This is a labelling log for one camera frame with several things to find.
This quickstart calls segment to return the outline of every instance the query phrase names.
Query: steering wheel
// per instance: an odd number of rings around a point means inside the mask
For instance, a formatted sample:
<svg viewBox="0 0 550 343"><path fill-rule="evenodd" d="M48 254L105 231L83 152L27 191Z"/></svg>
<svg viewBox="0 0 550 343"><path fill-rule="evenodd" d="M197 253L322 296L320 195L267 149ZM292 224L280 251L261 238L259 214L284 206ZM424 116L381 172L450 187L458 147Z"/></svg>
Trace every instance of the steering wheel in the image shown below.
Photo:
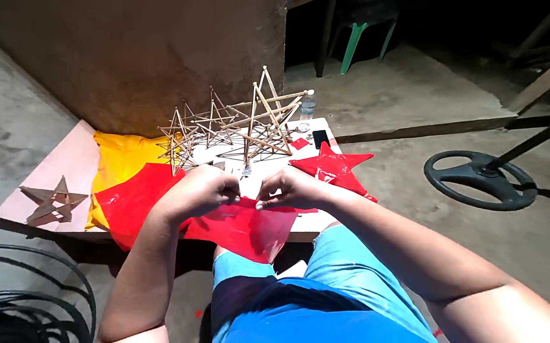
<svg viewBox="0 0 550 343"><path fill-rule="evenodd" d="M451 157L469 158L470 161L452 168L434 169L433 165L436 162ZM512 184L500 169L486 168L486 165L494 159L496 159L495 156L475 151L444 151L429 158L425 162L423 172L427 180L437 190L470 206L493 211L516 211L531 205L538 194L533 179L521 168L508 162L500 168L510 173L518 181L518 184ZM499 199L501 203L471 198L454 191L444 182L466 185L483 191Z"/></svg>

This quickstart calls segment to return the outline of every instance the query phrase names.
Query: smartphone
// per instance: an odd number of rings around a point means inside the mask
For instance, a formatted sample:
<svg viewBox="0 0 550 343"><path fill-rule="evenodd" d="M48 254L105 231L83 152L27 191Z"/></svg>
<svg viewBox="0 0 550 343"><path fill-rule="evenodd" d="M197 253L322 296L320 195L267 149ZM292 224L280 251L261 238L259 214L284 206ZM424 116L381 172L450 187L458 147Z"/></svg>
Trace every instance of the smartphone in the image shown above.
<svg viewBox="0 0 550 343"><path fill-rule="evenodd" d="M330 140L328 139L328 134L325 133L325 130L313 131L313 141L315 142L315 148L319 150L321 148L321 142L328 143L330 146Z"/></svg>

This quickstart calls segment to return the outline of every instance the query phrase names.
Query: water bottle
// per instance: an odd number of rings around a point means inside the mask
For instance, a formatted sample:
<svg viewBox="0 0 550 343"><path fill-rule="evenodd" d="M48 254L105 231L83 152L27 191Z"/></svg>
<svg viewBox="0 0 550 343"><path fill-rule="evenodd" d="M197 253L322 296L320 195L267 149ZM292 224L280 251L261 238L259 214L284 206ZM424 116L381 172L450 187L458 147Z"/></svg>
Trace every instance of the water bottle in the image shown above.
<svg viewBox="0 0 550 343"><path fill-rule="evenodd" d="M301 120L313 119L315 113L315 90L309 89L301 100Z"/></svg>

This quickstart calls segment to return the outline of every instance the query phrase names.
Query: wooden wall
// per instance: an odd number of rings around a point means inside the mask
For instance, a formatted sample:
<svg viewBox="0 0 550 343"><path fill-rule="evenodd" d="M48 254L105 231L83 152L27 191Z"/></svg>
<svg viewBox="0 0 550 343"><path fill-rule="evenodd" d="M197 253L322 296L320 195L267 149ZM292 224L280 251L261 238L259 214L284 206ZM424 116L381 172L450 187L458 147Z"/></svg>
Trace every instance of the wooden wall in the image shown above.
<svg viewBox="0 0 550 343"><path fill-rule="evenodd" d="M159 136L185 98L283 88L285 0L0 0L0 46L98 130Z"/></svg>

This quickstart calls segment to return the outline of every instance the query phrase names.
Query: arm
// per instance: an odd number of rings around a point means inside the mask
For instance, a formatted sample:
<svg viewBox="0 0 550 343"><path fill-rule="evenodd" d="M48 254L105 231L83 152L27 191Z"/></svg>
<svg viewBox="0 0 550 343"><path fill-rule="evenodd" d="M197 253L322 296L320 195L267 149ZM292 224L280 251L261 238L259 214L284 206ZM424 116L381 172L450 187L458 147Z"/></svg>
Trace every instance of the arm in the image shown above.
<svg viewBox="0 0 550 343"><path fill-rule="evenodd" d="M175 268L179 225L239 200L238 180L202 165L152 208L105 308L98 339L114 342L164 325Z"/></svg>
<svg viewBox="0 0 550 343"><path fill-rule="evenodd" d="M278 189L281 194L271 196ZM291 167L266 178L258 199L259 209L316 207L332 214L427 300L452 341L550 341L550 304L477 254L423 225Z"/></svg>

